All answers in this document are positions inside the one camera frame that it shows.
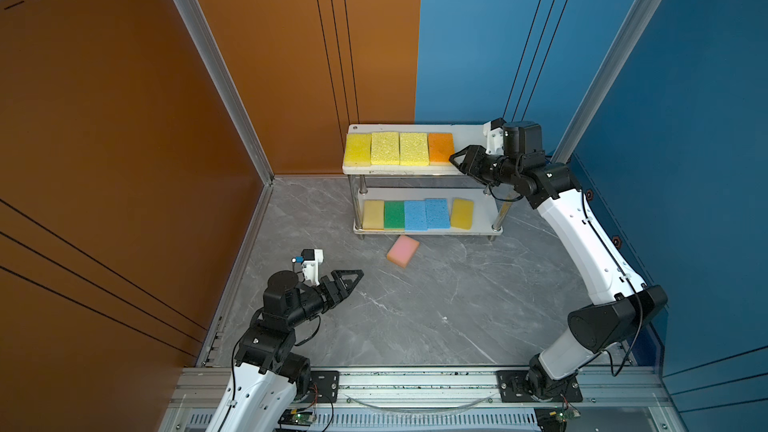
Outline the orange sponge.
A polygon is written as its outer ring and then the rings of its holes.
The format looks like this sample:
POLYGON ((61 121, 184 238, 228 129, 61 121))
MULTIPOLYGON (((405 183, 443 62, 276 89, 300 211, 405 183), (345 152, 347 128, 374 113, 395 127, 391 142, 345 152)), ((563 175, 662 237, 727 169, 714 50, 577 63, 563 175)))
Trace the orange sponge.
POLYGON ((451 133, 429 133, 427 139, 430 165, 450 165, 450 157, 455 153, 453 135, 451 133))

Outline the lime porous sponge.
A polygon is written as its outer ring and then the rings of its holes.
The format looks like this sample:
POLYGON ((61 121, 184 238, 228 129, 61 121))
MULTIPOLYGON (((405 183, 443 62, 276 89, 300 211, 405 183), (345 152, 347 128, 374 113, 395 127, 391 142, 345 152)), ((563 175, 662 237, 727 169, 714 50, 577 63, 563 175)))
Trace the lime porous sponge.
POLYGON ((400 134, 395 131, 371 134, 370 161, 373 166, 400 164, 400 134))
POLYGON ((399 143, 401 166, 426 167, 430 165, 427 133, 400 133, 399 143))

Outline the pink sponge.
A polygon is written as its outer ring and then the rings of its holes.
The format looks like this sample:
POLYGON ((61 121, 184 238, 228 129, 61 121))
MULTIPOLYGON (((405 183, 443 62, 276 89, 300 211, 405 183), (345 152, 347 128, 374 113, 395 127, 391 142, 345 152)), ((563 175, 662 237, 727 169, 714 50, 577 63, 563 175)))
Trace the pink sponge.
POLYGON ((401 235, 387 252, 386 258, 393 264, 405 269, 416 254, 419 246, 419 241, 401 235))

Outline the blue sponge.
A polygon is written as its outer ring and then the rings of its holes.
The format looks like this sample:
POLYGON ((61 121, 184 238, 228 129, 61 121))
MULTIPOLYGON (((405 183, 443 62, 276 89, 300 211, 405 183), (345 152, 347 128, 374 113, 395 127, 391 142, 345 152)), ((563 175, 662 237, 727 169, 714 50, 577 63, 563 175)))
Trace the blue sponge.
POLYGON ((451 228, 450 212, 446 198, 424 200, 426 227, 428 230, 446 230, 451 228))
POLYGON ((405 230, 423 232, 428 230, 426 202, 424 200, 408 200, 404 202, 405 230))

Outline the pale yellow sponge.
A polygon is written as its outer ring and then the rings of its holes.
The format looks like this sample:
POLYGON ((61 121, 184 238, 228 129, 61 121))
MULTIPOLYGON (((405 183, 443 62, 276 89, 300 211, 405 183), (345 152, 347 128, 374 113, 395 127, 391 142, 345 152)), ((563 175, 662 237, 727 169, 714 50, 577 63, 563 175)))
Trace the pale yellow sponge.
POLYGON ((364 230, 383 230, 384 209, 385 202, 383 200, 366 200, 363 204, 362 228, 364 230))

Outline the green sponge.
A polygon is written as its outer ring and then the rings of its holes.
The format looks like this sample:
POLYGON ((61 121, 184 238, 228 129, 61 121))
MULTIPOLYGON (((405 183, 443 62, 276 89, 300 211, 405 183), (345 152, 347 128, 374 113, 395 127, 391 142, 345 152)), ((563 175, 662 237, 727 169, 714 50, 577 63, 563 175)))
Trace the green sponge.
POLYGON ((405 203, 403 201, 386 201, 384 203, 384 229, 405 229, 405 203))

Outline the bright yellow sponge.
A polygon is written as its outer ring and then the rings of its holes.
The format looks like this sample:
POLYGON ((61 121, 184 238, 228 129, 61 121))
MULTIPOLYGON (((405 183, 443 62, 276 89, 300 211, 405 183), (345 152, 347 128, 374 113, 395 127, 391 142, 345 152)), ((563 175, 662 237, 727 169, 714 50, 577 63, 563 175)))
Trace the bright yellow sponge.
POLYGON ((343 158, 344 167, 368 167, 371 165, 371 142, 370 133, 348 134, 346 138, 346 148, 343 158))

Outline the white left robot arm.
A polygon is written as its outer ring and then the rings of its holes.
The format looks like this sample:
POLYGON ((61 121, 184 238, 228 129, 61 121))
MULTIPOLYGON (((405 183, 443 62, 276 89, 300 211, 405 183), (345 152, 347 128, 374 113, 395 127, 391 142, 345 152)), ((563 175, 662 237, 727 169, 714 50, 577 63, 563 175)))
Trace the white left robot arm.
POLYGON ((308 285, 291 270, 274 273, 263 306, 233 349, 230 379, 207 429, 276 429, 284 411, 310 385, 310 360, 292 352, 298 345, 296 328, 349 298, 363 277, 361 270, 335 270, 308 285))

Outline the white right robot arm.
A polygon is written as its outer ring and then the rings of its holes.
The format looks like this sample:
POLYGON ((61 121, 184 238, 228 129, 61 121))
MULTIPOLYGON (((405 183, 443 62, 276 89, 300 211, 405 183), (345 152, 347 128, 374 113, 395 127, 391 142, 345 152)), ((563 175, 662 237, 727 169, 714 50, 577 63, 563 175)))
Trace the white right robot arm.
POLYGON ((526 200, 562 242, 591 300, 569 313, 566 331, 531 359, 522 382, 534 400, 564 399, 576 388, 582 367, 617 343, 636 344, 668 296, 624 259, 569 166, 548 159, 539 124, 496 119, 485 124, 484 136, 485 144, 464 147, 450 163, 488 190, 509 185, 526 200))

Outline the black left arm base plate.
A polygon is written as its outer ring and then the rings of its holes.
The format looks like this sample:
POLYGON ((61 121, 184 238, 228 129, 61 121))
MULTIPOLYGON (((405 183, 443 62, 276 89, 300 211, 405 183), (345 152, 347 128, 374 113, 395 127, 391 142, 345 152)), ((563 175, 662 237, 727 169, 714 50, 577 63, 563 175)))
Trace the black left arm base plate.
POLYGON ((306 391, 301 392, 298 396, 301 404, 337 402, 340 388, 339 370, 311 369, 309 377, 306 391))

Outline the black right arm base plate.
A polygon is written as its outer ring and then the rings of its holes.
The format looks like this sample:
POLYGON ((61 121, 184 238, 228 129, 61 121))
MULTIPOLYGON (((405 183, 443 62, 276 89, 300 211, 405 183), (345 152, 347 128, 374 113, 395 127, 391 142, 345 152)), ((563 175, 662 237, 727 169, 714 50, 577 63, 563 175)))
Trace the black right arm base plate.
POLYGON ((580 403, 583 395, 577 374, 554 380, 538 370, 499 370, 497 386, 504 403, 557 402, 580 403))

